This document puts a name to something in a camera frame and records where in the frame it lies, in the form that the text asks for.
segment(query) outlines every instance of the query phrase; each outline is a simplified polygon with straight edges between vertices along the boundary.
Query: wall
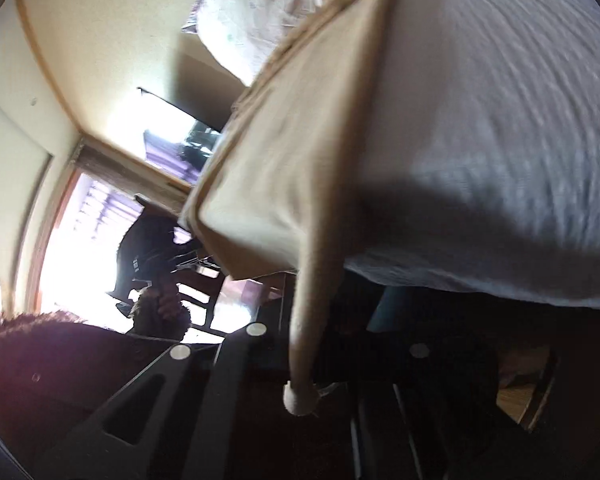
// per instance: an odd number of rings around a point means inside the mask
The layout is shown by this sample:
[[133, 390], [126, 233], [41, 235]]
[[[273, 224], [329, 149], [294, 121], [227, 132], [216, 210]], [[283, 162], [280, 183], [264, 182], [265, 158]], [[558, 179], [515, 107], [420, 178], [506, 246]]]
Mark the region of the wall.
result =
[[8, 313], [26, 309], [40, 225], [77, 141], [31, 53], [14, 0], [6, 0], [0, 8], [0, 282]]
[[133, 150], [125, 123], [137, 87], [211, 126], [224, 124], [243, 87], [196, 36], [180, 32], [193, 1], [24, 0], [40, 50], [87, 133]]

